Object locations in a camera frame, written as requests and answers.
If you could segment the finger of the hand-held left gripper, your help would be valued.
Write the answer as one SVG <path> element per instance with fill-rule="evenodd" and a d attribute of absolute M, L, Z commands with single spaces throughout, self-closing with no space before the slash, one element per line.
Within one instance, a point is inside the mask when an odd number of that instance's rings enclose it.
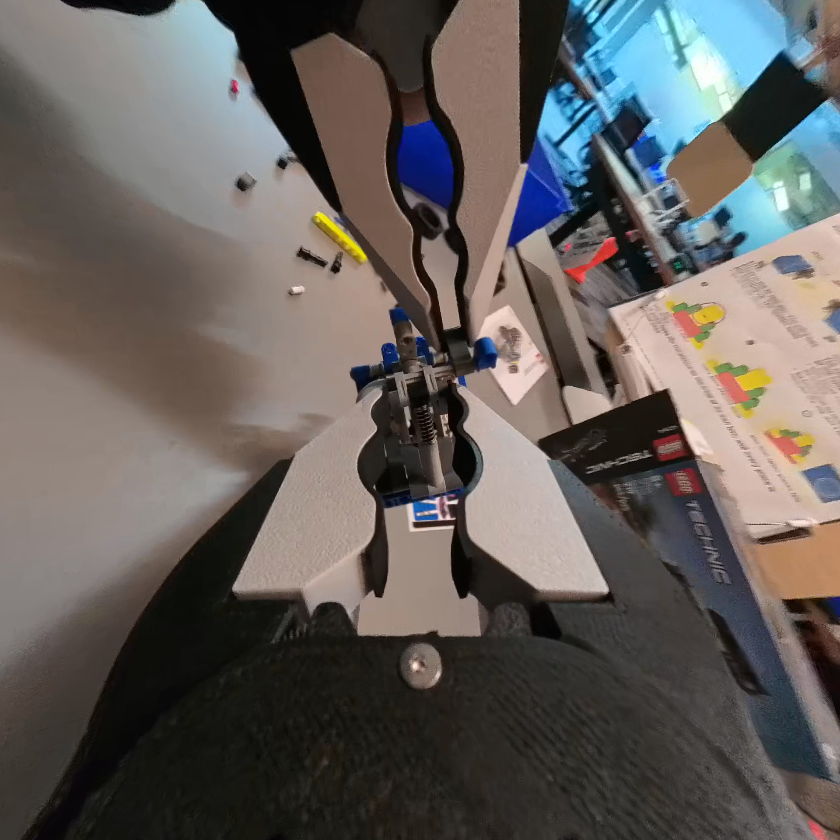
<path fill-rule="evenodd" d="M 397 176 L 404 123 L 392 75 L 378 55 L 335 33 L 295 48 L 291 57 L 343 219 L 415 328 L 440 346 L 436 288 Z"/>
<path fill-rule="evenodd" d="M 462 324 L 490 310 L 526 166 L 520 149 L 520 4 L 461 1 L 431 53 L 434 101 L 454 132 L 461 174 L 455 223 L 465 240 Z"/>

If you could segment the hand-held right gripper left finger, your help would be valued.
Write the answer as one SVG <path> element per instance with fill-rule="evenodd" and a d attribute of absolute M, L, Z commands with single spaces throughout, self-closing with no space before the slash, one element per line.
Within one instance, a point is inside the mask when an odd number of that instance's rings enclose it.
<path fill-rule="evenodd" d="M 387 394 L 367 392 L 297 452 L 234 582 L 239 600 L 383 596 L 389 550 L 375 485 L 390 419 Z"/>

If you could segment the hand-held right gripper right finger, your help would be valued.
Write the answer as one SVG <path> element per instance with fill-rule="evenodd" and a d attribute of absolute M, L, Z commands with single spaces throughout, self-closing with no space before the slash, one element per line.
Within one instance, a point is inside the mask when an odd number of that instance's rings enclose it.
<path fill-rule="evenodd" d="M 455 474 L 464 484 L 451 544 L 462 599 L 599 602 L 610 594 L 551 460 L 473 392 L 451 390 Z"/>

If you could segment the toy buggy chassis assembly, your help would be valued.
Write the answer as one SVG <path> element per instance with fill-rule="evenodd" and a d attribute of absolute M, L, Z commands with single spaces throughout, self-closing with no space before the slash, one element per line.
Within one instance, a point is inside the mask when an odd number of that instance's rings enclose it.
<path fill-rule="evenodd" d="M 381 360 L 350 368 L 358 396 L 380 385 L 387 397 L 385 471 L 376 490 L 387 508 L 449 493 L 461 497 L 465 485 L 455 468 L 456 435 L 449 415 L 455 386 L 465 386 L 466 375 L 450 383 L 407 381 L 404 374 L 417 364 L 451 363 L 446 352 L 415 333 L 403 308 L 392 308 L 389 317 L 394 340 L 381 346 Z"/>

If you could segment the black toy set box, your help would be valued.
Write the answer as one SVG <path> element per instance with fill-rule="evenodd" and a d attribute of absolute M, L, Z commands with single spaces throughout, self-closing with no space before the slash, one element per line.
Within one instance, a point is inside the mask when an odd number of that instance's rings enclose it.
<path fill-rule="evenodd" d="M 670 568 L 721 641 L 763 746 L 784 771 L 838 782 L 838 719 L 791 615 L 770 593 L 721 470 L 696 453 L 667 390 L 542 437 Z"/>

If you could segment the blue storage bin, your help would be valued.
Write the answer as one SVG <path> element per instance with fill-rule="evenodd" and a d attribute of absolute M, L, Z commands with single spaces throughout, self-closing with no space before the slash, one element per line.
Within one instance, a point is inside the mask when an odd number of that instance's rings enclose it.
<path fill-rule="evenodd" d="M 404 186 L 443 209 L 449 208 L 454 192 L 454 166 L 444 136 L 432 122 L 405 127 L 397 168 Z M 534 231 L 571 211 L 572 202 L 554 173 L 543 144 L 535 140 L 508 245 L 518 245 Z"/>

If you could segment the yellow plastic beam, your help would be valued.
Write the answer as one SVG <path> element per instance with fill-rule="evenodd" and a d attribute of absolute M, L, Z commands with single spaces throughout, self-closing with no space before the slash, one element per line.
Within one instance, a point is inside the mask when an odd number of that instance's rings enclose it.
<path fill-rule="evenodd" d="M 333 219 L 323 212 L 317 212 L 311 217 L 315 227 L 339 246 L 343 252 L 350 256 L 359 265 L 368 262 L 368 256 L 352 237 L 341 222 Z"/>

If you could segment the blue and pink sticker sheet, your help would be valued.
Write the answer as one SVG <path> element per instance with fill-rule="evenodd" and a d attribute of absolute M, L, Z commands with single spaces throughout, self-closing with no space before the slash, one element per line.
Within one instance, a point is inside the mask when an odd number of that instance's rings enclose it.
<path fill-rule="evenodd" d="M 407 507 L 407 522 L 411 532 L 431 532 L 453 529 L 459 508 L 459 495 L 413 500 Z"/>

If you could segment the brown office desk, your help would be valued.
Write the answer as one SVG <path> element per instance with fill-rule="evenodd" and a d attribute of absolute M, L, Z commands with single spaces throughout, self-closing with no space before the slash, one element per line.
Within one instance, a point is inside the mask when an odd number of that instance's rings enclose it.
<path fill-rule="evenodd" d="M 634 175 L 623 159 L 614 151 L 601 133 L 594 133 L 590 141 L 591 167 L 588 181 L 591 189 L 607 215 L 613 210 L 613 200 L 617 200 L 631 223 L 638 231 L 642 243 L 654 258 L 654 269 L 661 283 L 670 287 L 676 284 L 679 273 L 673 267 L 673 258 L 677 251 L 660 231 L 654 210 L 648 200 L 643 198 L 643 191 L 636 183 Z"/>

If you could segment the white buggy picture booklet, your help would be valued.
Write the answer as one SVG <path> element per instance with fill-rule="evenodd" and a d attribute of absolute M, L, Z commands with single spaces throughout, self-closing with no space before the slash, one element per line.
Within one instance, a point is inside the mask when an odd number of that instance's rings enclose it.
<path fill-rule="evenodd" d="M 512 406 L 519 405 L 549 370 L 549 364 L 512 306 L 488 315 L 479 338 L 491 337 L 497 346 L 498 362 L 492 378 Z"/>

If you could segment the orange plastic object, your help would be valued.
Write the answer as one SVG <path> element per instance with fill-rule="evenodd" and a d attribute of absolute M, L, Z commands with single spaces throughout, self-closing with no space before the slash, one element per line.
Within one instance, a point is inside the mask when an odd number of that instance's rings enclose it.
<path fill-rule="evenodd" d="M 574 265 L 563 268 L 563 272 L 578 285 L 585 283 L 587 275 L 595 268 L 602 266 L 618 254 L 618 246 L 615 237 L 604 239 L 599 246 L 590 254 L 578 255 L 574 259 Z"/>

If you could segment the dark grey upright panel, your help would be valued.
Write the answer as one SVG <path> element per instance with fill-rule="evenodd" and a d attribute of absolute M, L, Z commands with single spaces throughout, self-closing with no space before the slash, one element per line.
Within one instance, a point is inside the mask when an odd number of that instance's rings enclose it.
<path fill-rule="evenodd" d="M 549 361 L 570 425 L 581 424 L 613 408 L 566 274 L 544 228 L 513 249 L 539 322 Z"/>

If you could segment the black and tan card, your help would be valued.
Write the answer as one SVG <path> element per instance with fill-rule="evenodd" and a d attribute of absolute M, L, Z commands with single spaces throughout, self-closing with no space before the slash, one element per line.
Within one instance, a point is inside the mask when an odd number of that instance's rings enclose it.
<path fill-rule="evenodd" d="M 752 85 L 668 163 L 690 218 L 705 216 L 753 174 L 756 163 L 831 98 L 838 98 L 835 41 L 803 63 L 774 57 Z"/>

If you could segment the white printed poster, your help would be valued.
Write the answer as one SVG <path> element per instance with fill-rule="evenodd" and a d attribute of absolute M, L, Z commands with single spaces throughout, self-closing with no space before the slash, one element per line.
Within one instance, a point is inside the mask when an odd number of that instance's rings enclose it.
<path fill-rule="evenodd" d="M 609 318 L 696 428 L 756 536 L 839 517 L 839 218 Z"/>

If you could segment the tan cardboard box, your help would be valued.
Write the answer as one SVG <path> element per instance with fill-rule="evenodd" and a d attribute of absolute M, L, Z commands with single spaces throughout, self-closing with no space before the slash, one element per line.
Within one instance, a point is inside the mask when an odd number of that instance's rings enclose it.
<path fill-rule="evenodd" d="M 839 521 L 747 522 L 748 571 L 778 600 L 839 596 Z"/>

